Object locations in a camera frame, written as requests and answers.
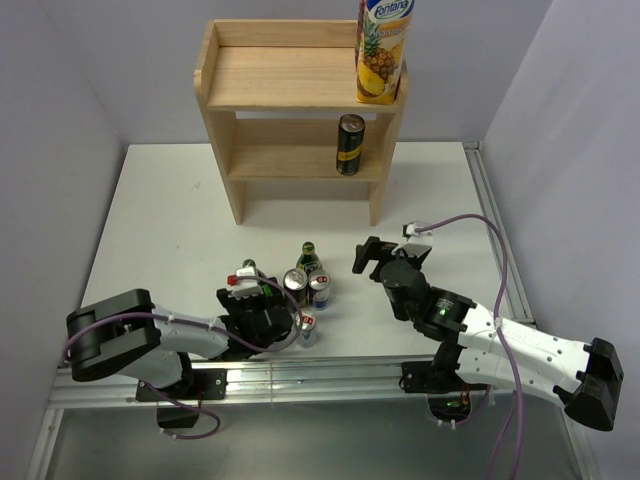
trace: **fontana logo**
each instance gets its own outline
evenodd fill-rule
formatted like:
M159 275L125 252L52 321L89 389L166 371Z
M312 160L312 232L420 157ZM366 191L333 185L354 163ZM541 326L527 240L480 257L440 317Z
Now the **fontana logo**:
M412 0L395 0L385 5L379 5L373 15L380 20L401 17L411 6L411 2Z

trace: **bottle cap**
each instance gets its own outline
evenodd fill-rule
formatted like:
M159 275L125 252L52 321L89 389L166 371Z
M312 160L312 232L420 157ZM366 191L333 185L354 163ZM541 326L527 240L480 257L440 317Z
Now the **bottle cap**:
M315 250L316 250L316 247L311 242L304 242L304 244L302 245L302 253L311 255L313 252L315 252Z

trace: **metal frame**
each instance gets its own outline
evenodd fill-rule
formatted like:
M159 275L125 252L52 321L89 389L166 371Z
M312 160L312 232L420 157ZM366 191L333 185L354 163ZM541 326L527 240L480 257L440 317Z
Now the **metal frame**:
M506 297L511 313L514 319L524 318L535 325L535 319L531 313L531 307L529 306L529 301L527 300L527 295L525 294L524 286L520 278L520 272L518 271L518 267L516 266L513 258L509 239L507 238L504 224L502 223L500 212L496 205L495 197L491 191L487 172L484 168L482 154L480 152L482 144L481 142L466 142L463 143L463 147L467 156L467 161L469 162L471 176L473 177L473 181L476 185L476 191L478 192L482 211L484 215L489 218L489 220L493 221L500 231L503 232L505 243L507 245L507 255L509 257L509 278L507 279ZM491 239L493 254L496 257L497 263L500 261L501 256L500 244L497 239L491 235L491 232L488 232L488 235ZM575 453L582 478L585 480L601 480L602 476L600 474L600 469L598 468L595 455L593 454L591 443L589 442L587 428L574 422L563 412L560 416L562 420L564 420L564 425L567 429L568 441L573 446L573 451Z
M504 232L482 162L481 145L479 142L468 142L463 146L483 213ZM488 233L498 263L500 246L493 235ZM510 267L506 292L509 308L515 320L535 327L506 237L505 240ZM421 360L430 358L432 356L419 357ZM406 398L404 392L398 388L398 378L401 376L400 363L411 359L416 357L305 359L224 364L202 362L194 364L194 368L228 370L227 396L222 401L216 401L216 404L380 400ZM149 408L164 404L136 402L135 392L136 381L127 377L114 376L99 382L77 383L71 379L69 370L59 370L51 390L27 479L45 480L65 409ZM602 477L587 437L587 429L562 413L559 413L559 417L565 422L567 441L573 446L582 477L600 480Z

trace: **can lid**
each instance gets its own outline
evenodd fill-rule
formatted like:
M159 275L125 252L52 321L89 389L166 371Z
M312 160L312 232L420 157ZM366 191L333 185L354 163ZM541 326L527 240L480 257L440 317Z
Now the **can lid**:
M291 290L302 290L309 282L307 274L300 268L292 268L284 274L282 283Z
M308 308L303 308L302 310L302 332L310 332L314 328L316 328L316 315L312 310Z
M316 246L311 242L304 242L304 244L302 245L302 253L311 255L315 251L316 251Z
M309 275L309 285L311 285L311 288L314 290L326 290L330 284L331 278L324 270L317 269Z
M364 119L360 115L349 113L340 117L340 126L349 133L356 133L364 129Z

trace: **bottle label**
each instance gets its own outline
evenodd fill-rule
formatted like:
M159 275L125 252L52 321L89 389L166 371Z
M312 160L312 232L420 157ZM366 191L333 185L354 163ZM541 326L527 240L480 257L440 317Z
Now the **bottle label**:
M318 262L301 263L298 268L304 270L305 273L309 273L318 269Z

